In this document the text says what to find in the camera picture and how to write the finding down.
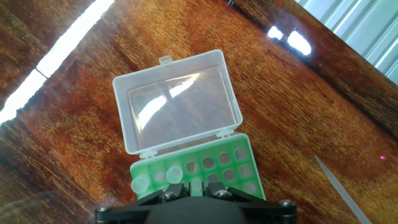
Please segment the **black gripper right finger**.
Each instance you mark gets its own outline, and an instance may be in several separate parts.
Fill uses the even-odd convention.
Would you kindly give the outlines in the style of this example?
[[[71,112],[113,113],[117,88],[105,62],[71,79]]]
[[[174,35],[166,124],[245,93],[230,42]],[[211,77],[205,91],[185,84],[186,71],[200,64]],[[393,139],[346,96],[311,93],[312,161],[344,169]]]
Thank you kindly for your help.
[[[289,199],[268,202],[233,187],[225,187],[221,182],[211,182],[203,188],[203,195],[223,202],[216,212],[222,221],[230,223],[297,224],[297,205]]]

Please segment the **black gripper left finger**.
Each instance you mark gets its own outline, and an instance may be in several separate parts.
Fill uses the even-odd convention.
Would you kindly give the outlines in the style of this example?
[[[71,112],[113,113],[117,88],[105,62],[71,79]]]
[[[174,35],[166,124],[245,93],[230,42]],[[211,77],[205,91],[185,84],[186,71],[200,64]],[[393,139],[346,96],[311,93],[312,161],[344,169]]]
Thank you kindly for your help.
[[[165,189],[160,189],[129,205],[96,209],[95,224],[145,223],[156,206],[188,196],[189,187],[184,184],[170,184]]]

